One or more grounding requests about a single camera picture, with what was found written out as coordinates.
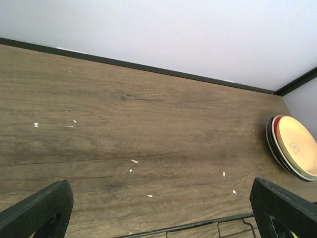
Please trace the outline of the yellow orange plate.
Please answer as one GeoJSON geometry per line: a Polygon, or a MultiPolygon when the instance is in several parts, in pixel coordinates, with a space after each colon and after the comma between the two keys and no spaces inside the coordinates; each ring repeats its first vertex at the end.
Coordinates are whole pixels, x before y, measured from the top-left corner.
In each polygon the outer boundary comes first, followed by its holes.
{"type": "Polygon", "coordinates": [[[317,143],[296,119],[283,116],[276,126],[276,137],[289,162],[310,176],[317,176],[317,143]]]}

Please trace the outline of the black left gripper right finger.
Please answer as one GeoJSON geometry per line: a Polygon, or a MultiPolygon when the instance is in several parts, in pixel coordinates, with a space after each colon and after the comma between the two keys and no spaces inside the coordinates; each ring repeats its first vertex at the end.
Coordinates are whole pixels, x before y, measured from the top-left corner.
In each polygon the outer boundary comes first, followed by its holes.
{"type": "Polygon", "coordinates": [[[317,236],[317,205],[266,180],[255,178],[250,193],[252,211],[263,238],[317,236]]]}

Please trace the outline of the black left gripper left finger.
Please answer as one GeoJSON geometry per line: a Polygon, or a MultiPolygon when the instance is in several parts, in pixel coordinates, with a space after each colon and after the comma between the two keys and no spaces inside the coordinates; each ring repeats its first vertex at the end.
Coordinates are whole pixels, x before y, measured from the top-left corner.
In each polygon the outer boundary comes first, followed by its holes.
{"type": "Polygon", "coordinates": [[[63,238],[73,209],[66,180],[57,181],[0,213],[2,238],[63,238]]]}

